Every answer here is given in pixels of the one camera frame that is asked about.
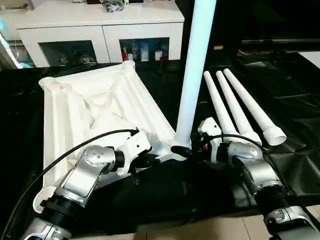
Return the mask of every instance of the tile floor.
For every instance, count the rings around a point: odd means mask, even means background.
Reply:
[[[308,210],[320,220],[320,205],[310,206]],[[269,240],[269,238],[263,216],[257,215],[217,217],[158,231],[85,237],[77,240]]]

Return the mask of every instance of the black cloth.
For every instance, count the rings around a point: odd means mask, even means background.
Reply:
[[[320,204],[320,70],[297,53],[228,57],[207,60],[205,70],[215,79],[218,70],[229,68],[252,94],[287,141],[268,147],[281,174],[304,205]],[[6,70],[0,72],[2,94],[1,224],[22,190],[43,168],[44,94],[38,81],[94,70],[110,64]],[[136,72],[175,129],[177,125],[184,62],[140,62]],[[241,103],[254,130],[264,140],[254,119]],[[205,118],[218,122],[207,86],[202,81],[191,138]],[[169,160],[140,174],[141,184],[131,177],[96,191],[79,221],[76,234],[134,232],[138,225],[182,221],[239,213],[255,208],[242,179],[231,169],[206,163]],[[35,187],[12,224],[16,239],[35,213]]]

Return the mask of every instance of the white table top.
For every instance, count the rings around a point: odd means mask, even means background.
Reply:
[[[101,4],[48,0],[28,12],[17,29],[94,25],[181,23],[185,18],[175,1],[131,3],[119,12],[107,12]]]

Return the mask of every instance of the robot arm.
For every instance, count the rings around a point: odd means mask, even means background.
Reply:
[[[221,130],[213,118],[207,118],[198,132],[213,136],[219,135]],[[264,160],[260,148],[242,142],[221,142],[220,138],[208,139],[212,146],[211,162],[224,162],[243,175],[273,240],[320,240],[319,230],[299,206],[297,197],[291,195]]]
[[[79,154],[76,165],[65,175],[53,196],[42,201],[44,207],[22,236],[22,240],[67,240],[86,207],[102,175],[128,173],[131,162],[151,150],[142,131],[130,137],[119,149],[91,145]]]

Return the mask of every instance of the ribbed pipe end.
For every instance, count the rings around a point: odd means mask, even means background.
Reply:
[[[287,139],[286,134],[277,126],[272,126],[265,130],[263,136],[270,146],[280,145]]]
[[[136,63],[134,61],[128,60],[122,63],[123,70],[134,71],[136,70]]]
[[[56,79],[51,76],[44,77],[40,79],[40,81],[38,82],[42,90],[45,90],[45,85],[54,84],[54,83],[56,83]]]

